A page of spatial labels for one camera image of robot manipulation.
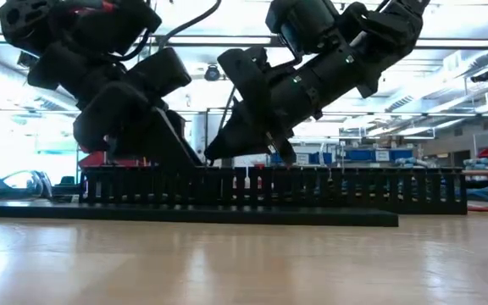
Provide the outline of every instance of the ceiling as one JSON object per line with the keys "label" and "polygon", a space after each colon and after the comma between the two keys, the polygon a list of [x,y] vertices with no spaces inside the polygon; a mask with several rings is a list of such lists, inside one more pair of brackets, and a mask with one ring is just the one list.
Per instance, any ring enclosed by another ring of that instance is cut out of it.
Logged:
{"label": "ceiling", "polygon": [[[164,22],[155,34],[165,34],[177,25],[195,17],[198,12],[205,11],[212,6],[214,0],[174,0],[173,2],[157,1],[157,12]],[[375,4],[377,5],[380,0],[364,0],[363,2],[368,4],[370,9],[374,9]],[[334,3],[337,8],[341,8],[341,3],[349,3],[349,1],[334,1]],[[424,30],[421,37],[488,39],[488,0],[432,0],[431,3],[424,16]],[[264,19],[268,8],[269,1],[267,0],[224,0],[220,9],[211,17],[180,34],[189,36],[267,36],[269,30],[264,25]],[[210,47],[208,43],[205,43],[203,47],[175,48],[188,72],[196,80],[165,98],[171,108],[189,112],[225,106],[232,88],[231,83],[229,81],[206,82],[201,78],[208,64],[215,64],[217,56],[227,49],[228,47]],[[402,106],[397,106],[390,111],[427,112],[431,108],[439,107],[454,99],[463,99],[462,97],[469,93],[479,92],[480,94],[474,97],[474,102],[471,104],[471,106],[476,106],[475,100],[484,100],[488,83],[476,85],[465,81],[466,77],[459,78],[453,74],[453,71],[446,71],[445,59],[449,56],[456,57],[453,55],[456,51],[455,49],[416,50],[382,75],[380,90],[375,95],[362,99],[356,90],[350,91],[338,101],[333,102],[325,111],[383,112],[393,104],[399,105],[401,97],[412,96],[413,100],[410,103],[404,102]],[[58,92],[46,92],[25,85],[27,71],[16,64],[19,53],[20,50],[0,43],[0,112],[6,108],[14,110],[74,109],[72,98],[61,89]],[[472,58],[481,53],[486,53],[486,51],[466,51],[460,56]],[[268,54],[273,64],[291,59],[291,53],[284,48],[269,48]],[[131,60],[126,64],[132,66],[135,63],[135,60]],[[442,110],[462,111],[461,109],[468,107],[469,102],[463,100],[454,107]],[[58,114],[58,117],[62,121],[66,121],[69,120],[70,115]],[[348,116],[340,122],[330,124],[348,130],[354,128],[353,126],[373,129],[377,119],[374,116]]]}

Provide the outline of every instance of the black plastic part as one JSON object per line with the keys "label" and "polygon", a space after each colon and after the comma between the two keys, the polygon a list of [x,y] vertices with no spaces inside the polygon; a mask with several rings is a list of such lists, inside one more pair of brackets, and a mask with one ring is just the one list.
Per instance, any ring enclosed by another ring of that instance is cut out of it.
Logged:
{"label": "black plastic part", "polygon": [[61,203],[30,203],[19,206],[0,203],[0,218],[99,219],[250,225],[350,225],[397,227],[398,216],[361,208],[280,208],[271,211],[235,212],[221,207],[155,208]]}
{"label": "black plastic part", "polygon": [[90,49],[125,55],[145,28],[153,33],[161,23],[143,0],[124,0],[110,13],[90,12],[79,18],[73,36],[81,38],[78,42]]}
{"label": "black plastic part", "polygon": [[191,76],[172,47],[166,47],[142,60],[128,76],[135,84],[142,84],[147,91],[164,97],[174,90],[191,83]]}
{"label": "black plastic part", "polygon": [[337,26],[339,16],[334,5],[325,0],[274,0],[266,25],[281,34],[296,53],[318,53],[325,36]]}
{"label": "black plastic part", "polygon": [[268,146],[272,144],[286,164],[293,164],[296,154],[286,139],[286,129],[271,107],[269,84],[258,66],[258,61],[266,62],[266,50],[231,49],[221,54],[218,61],[246,102],[233,107],[233,115],[208,146],[205,156],[215,160],[269,153]]}
{"label": "black plastic part", "polygon": [[41,56],[54,41],[48,12],[59,0],[7,0],[0,8],[5,40],[28,53]]}
{"label": "black plastic part", "polygon": [[461,169],[86,168],[79,200],[0,203],[0,217],[393,226],[395,214],[467,213]]}
{"label": "black plastic part", "polygon": [[[155,177],[153,185],[141,183],[145,173]],[[83,174],[82,189],[87,196],[82,202],[106,202],[98,194],[103,194],[103,188],[109,194],[117,192],[114,189],[122,186],[117,182],[122,177],[125,196],[110,202],[146,203],[141,198],[147,193],[155,203],[171,206],[377,208],[400,214],[466,214],[466,196],[456,196],[466,192],[460,169],[199,168],[176,174],[160,168],[101,167],[84,169]],[[115,182],[104,185],[106,177]],[[181,177],[192,178],[186,178],[190,191],[180,189]]]}

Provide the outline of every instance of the white wall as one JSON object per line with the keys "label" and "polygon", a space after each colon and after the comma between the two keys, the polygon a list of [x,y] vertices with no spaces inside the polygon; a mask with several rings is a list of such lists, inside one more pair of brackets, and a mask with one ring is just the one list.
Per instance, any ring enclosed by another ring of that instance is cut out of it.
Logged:
{"label": "white wall", "polygon": [[453,129],[438,135],[438,139],[423,144],[424,155],[430,156],[439,153],[454,153],[469,150],[471,157],[475,158],[475,150],[488,147],[488,130],[483,130],[482,122],[463,125],[463,135],[455,136]]}

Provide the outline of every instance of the duct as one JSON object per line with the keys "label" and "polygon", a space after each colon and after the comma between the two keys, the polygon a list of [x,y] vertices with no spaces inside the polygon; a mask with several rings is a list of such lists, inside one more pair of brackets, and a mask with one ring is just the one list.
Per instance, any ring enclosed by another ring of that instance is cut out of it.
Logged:
{"label": "duct", "polygon": [[3,86],[10,91],[21,91],[24,89],[32,90],[36,95],[43,97],[58,105],[61,108],[67,110],[76,110],[76,100],[74,98],[60,92],[49,91],[41,88],[35,88],[25,84],[25,75],[20,72],[9,68],[8,66],[0,63],[0,86]]}
{"label": "duct", "polygon": [[408,103],[440,92],[457,79],[467,78],[488,66],[488,51],[460,50],[444,59],[444,67],[425,80],[405,86],[387,101],[386,112],[392,112]]}
{"label": "duct", "polygon": [[[459,98],[456,98],[450,102],[443,103],[440,106],[437,106],[437,107],[430,109],[428,112],[429,113],[439,113],[441,111],[448,110],[449,108],[453,108],[460,103],[464,103],[464,102],[467,102],[469,100],[481,97],[481,96],[485,95],[487,92],[488,92],[488,87],[485,87],[485,88],[480,89],[478,91],[474,91],[474,92],[472,92],[472,93],[470,93],[464,97],[459,97]],[[413,125],[413,126],[429,126],[431,122],[443,123],[443,122],[446,122],[449,120],[452,120],[452,118],[445,118],[444,120],[438,120],[437,117],[434,117],[434,118],[421,117],[421,118],[412,119],[411,125]],[[407,120],[396,122],[394,125],[389,126],[389,131],[408,128],[408,126],[409,126],[409,123]]]}

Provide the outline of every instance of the wooden table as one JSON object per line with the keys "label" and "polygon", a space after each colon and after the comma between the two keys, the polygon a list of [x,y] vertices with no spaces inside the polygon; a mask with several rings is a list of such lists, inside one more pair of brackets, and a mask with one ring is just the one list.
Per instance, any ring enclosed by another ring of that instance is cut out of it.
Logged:
{"label": "wooden table", "polygon": [[488,214],[400,228],[0,219],[0,304],[488,304]]}

